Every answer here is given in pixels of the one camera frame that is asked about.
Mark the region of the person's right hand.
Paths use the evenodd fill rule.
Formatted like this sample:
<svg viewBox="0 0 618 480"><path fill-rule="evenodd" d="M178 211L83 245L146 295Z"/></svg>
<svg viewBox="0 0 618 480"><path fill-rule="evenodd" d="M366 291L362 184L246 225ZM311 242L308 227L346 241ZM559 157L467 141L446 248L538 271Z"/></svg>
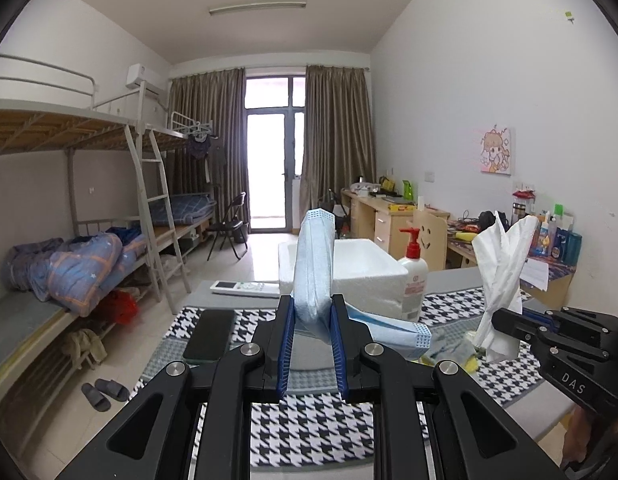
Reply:
<svg viewBox="0 0 618 480"><path fill-rule="evenodd" d="M576 405L564 437L563 462L582 463L588 454L595 417L589 411Z"/></svg>

